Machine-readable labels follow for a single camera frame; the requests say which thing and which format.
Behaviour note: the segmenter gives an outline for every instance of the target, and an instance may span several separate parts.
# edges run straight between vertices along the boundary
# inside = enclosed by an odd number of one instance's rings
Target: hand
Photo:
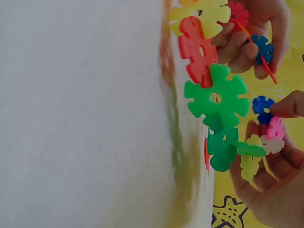
[[[284,118],[304,116],[304,92],[292,92],[274,104],[270,112]],[[249,122],[247,138],[265,134],[265,126]],[[266,156],[275,180],[261,162],[253,182],[260,191],[241,177],[240,156],[231,165],[230,173],[237,195],[262,223],[274,228],[304,227],[304,152],[297,149],[288,135],[285,147],[277,154]]]
[[[236,0],[236,2],[244,5],[249,12],[246,29],[251,35],[259,34],[267,37],[268,21],[271,22],[274,53],[270,68],[275,73],[288,51],[290,11],[285,0]],[[228,63],[231,71],[238,74],[248,71],[253,66],[258,48],[252,43],[244,45],[247,40],[245,32],[239,31],[231,36],[232,29],[232,23],[224,25],[223,31],[213,38],[212,44],[217,47],[219,63]],[[259,79],[265,79],[268,75],[263,65],[254,66],[254,70]]]

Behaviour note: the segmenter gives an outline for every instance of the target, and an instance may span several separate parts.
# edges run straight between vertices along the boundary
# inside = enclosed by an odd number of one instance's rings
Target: white surface
[[[166,227],[161,13],[160,0],[0,1],[1,228]],[[205,182],[188,227],[209,227]]]

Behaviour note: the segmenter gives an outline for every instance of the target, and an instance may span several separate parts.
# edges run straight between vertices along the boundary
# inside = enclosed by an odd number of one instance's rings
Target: yellow surface
[[[266,95],[279,101],[294,90],[304,91],[304,62],[302,60],[302,54],[304,54],[304,22],[302,17],[302,13],[304,12],[304,1],[288,0],[287,3],[292,12],[292,25],[290,31],[291,48],[286,55],[279,72],[276,74],[279,84],[275,85],[271,78],[263,81],[257,80],[252,71],[246,72],[242,76],[249,87],[247,96],[251,100],[259,95]],[[255,118],[253,113],[250,113],[246,118],[243,118],[239,126],[240,140],[245,139],[247,122]],[[297,146],[304,148],[303,136],[301,133],[301,129],[304,129],[303,119],[286,120],[285,124]],[[246,210],[244,204],[237,204],[237,202],[240,201],[241,200],[234,192],[229,172],[217,172],[213,209],[213,215],[217,220],[213,223],[213,227],[229,227],[227,225],[223,226],[222,219],[225,219],[226,221],[229,221],[234,228],[266,228],[266,226],[260,224],[254,218],[250,210]]]

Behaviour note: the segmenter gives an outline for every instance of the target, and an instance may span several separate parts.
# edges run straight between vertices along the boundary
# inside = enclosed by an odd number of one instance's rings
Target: finger
[[[240,55],[228,63],[231,72],[234,74],[240,74],[248,71],[252,67],[257,57],[257,53],[258,48],[255,44],[245,44],[241,49]]]
[[[261,191],[267,191],[270,189],[277,181],[267,172],[264,161],[261,160],[259,163],[260,167],[253,178],[253,182]]]
[[[279,179],[287,177],[295,168],[285,159],[281,153],[266,156],[267,164],[271,172]]]
[[[290,11],[285,1],[282,2],[284,7],[282,7],[283,10],[281,13],[270,19],[272,27],[272,44],[274,45],[270,68],[273,72],[277,72],[284,55],[288,52]]]
[[[244,180],[241,176],[241,156],[237,156],[231,164],[230,174],[236,194],[247,204],[248,207],[260,196],[260,192]]]
[[[304,164],[304,152],[297,149],[288,134],[284,136],[284,148],[281,151],[282,156],[296,169]]]
[[[254,66],[255,76],[257,79],[265,79],[268,76],[268,72],[263,65],[255,65]]]
[[[246,40],[246,33],[236,32],[225,46],[218,48],[218,62],[225,64],[236,58]]]
[[[260,135],[267,135],[267,131],[268,131],[268,125],[267,124],[261,124],[260,126]]]
[[[265,131],[266,126],[258,126],[255,122],[251,121],[247,125],[246,138],[249,138],[252,134],[261,135]],[[266,171],[263,161],[261,161],[259,169],[253,178],[255,185],[261,190],[266,191],[270,189],[276,180]]]
[[[223,30],[216,35],[214,38],[212,38],[212,45],[218,47],[218,46],[223,46],[227,44],[227,34],[232,31],[234,24],[233,23],[227,23],[223,24]]]
[[[304,116],[304,92],[293,91],[282,101],[272,105],[270,112],[283,118]]]

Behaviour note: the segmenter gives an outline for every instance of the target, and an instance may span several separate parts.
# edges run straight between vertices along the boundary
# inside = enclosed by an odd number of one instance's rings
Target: fingernail
[[[266,71],[266,69],[264,67],[259,67],[256,69],[256,72],[259,76],[261,77],[266,77],[268,72]]]

